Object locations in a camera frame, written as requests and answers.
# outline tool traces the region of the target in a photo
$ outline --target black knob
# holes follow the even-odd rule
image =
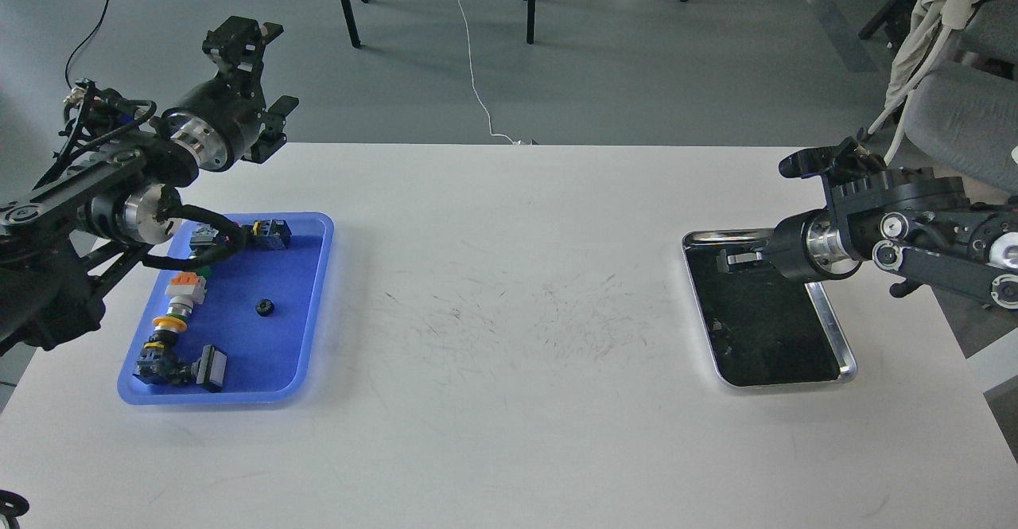
[[[269,298],[262,298],[258,304],[254,304],[254,312],[258,312],[258,315],[270,315],[272,312],[276,312],[276,304],[272,304]]]

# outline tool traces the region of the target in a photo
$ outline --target yellow ring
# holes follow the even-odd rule
[[[174,318],[171,315],[157,315],[156,318],[152,319],[153,327],[170,327],[170,329],[176,329],[178,333],[184,333],[187,331],[187,322],[182,319]]]

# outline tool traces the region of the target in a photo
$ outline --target black nut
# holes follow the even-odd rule
[[[258,304],[254,304],[254,312],[258,312],[258,315],[270,315],[272,312],[276,312],[276,304],[272,304],[269,298],[262,298]]]
[[[883,249],[876,250],[876,260],[880,260],[881,264],[894,264],[894,261],[898,260],[898,252],[891,246],[884,246]]]

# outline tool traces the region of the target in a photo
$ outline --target blue tray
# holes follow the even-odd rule
[[[174,351],[190,362],[202,347],[215,345],[228,356],[222,392],[196,385],[147,385],[132,375],[142,345],[152,334],[152,319],[166,312],[164,295],[175,272],[160,272],[152,296],[137,324],[117,377],[117,392],[126,403],[265,403],[292,395],[307,373],[322,283],[332,246],[333,225],[323,214],[234,214],[241,225],[259,220],[283,220],[292,233],[287,250],[243,249],[212,266],[204,304],[194,305]],[[169,256],[187,257],[196,224],[185,222],[170,243]],[[269,298],[272,315],[262,317],[254,304]]]

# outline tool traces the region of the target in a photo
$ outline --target table surface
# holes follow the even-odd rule
[[[714,373],[682,236],[822,207],[791,149],[290,144],[204,173],[220,213],[336,224],[308,377],[254,407],[135,407],[156,273],[40,352],[0,415],[25,527],[1015,527],[1018,466],[929,290],[827,283],[847,385]]]

